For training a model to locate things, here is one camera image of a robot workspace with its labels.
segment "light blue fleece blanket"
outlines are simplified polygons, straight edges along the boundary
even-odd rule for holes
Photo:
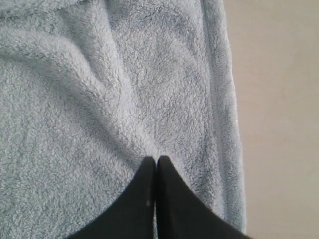
[[[144,156],[245,231],[221,0],[0,0],[0,238],[61,239]]]

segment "fuzzy texture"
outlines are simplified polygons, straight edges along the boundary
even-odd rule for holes
[[[0,238],[61,239],[144,156],[245,231],[222,0],[0,0]]]

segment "floor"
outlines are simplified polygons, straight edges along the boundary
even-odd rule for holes
[[[319,1],[224,0],[256,239],[319,239]]]

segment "beige floor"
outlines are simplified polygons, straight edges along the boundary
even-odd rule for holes
[[[319,239],[319,1],[224,0],[247,233]]]

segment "light blue towel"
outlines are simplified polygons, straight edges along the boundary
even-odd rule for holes
[[[245,231],[222,0],[0,0],[0,238],[62,239],[144,156]]]

